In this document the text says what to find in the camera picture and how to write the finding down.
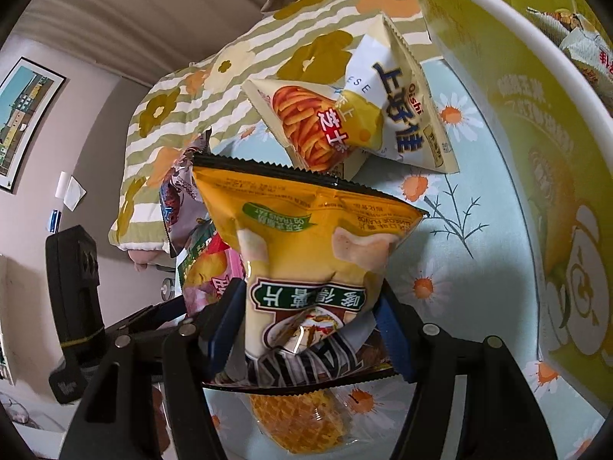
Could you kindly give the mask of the pink striped snack bag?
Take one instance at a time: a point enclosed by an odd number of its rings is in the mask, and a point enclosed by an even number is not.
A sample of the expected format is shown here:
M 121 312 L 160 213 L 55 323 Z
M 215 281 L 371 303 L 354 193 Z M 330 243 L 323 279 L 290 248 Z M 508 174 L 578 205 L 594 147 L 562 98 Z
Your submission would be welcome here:
M 179 253 L 177 274 L 188 316 L 216 303 L 233 278 L 243 278 L 240 255 L 222 240 L 214 224 L 201 224 Z

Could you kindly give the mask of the white orange triangular snack bag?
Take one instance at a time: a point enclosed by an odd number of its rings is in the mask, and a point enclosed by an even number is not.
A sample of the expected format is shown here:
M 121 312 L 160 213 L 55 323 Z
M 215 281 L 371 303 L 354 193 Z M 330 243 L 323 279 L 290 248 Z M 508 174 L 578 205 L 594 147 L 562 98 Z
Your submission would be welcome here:
M 369 153 L 438 173 L 459 170 L 424 71 L 384 13 L 352 53 L 341 87 L 254 79 L 242 89 L 298 168 L 350 179 Z

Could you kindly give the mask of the framed wall picture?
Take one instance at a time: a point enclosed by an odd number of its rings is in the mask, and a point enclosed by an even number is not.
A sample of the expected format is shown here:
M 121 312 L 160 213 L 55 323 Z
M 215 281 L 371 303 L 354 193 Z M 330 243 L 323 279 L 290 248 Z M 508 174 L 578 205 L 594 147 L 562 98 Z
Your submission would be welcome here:
M 38 125 L 66 80 L 20 57 L 1 82 L 1 189 L 13 193 Z

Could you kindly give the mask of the white grey snack bag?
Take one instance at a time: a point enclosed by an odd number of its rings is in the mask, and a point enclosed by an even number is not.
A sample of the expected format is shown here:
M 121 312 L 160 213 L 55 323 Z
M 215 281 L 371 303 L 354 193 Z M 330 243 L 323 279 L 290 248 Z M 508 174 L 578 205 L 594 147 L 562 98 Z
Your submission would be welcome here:
M 567 56 L 603 102 L 612 102 L 612 50 L 583 15 L 526 8 L 528 19 Z

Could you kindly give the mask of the green cardboard box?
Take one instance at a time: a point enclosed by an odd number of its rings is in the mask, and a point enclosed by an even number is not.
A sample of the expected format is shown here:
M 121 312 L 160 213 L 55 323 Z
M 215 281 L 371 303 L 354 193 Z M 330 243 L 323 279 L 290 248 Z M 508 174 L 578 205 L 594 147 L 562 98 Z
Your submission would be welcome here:
M 588 0 L 419 0 L 431 38 L 486 118 L 527 223 L 543 357 L 599 412 L 612 407 L 612 120 L 527 17 Z

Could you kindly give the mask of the floral striped blanket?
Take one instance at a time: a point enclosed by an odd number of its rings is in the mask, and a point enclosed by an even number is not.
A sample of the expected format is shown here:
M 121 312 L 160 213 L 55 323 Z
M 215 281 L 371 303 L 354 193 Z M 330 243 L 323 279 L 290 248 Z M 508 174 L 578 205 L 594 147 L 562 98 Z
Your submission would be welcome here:
M 241 88 L 247 79 L 337 80 L 377 13 L 393 19 L 417 60 L 438 57 L 418 0 L 297 0 L 217 54 L 162 77 L 129 123 L 110 244 L 168 251 L 159 187 L 172 162 L 205 131 L 212 145 L 260 132 L 261 117 Z

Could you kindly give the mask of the clear bag orange waffle snack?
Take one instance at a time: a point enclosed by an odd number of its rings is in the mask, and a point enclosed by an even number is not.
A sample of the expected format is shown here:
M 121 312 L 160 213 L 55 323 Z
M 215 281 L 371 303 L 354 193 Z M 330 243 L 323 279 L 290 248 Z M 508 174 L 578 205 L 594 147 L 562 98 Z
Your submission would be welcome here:
M 295 396 L 249 396 L 260 427 L 291 454 L 324 453 L 341 445 L 347 435 L 342 406 L 329 391 Z

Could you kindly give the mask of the beige curtain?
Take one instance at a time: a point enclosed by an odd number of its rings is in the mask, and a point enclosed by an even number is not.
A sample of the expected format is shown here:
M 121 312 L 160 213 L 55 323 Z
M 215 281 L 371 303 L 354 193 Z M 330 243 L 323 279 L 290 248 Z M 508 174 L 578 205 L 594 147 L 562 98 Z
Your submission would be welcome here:
M 203 59 L 297 0 L 30 0 L 22 38 L 142 84 Z

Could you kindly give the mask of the yellow potato chip bag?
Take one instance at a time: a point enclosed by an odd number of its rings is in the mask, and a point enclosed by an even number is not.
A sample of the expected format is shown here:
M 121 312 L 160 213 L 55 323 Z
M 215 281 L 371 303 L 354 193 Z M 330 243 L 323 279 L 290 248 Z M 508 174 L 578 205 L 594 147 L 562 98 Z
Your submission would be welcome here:
M 386 370 L 373 307 L 424 212 L 329 174 L 200 154 L 192 175 L 245 272 L 244 340 L 220 386 L 330 385 Z

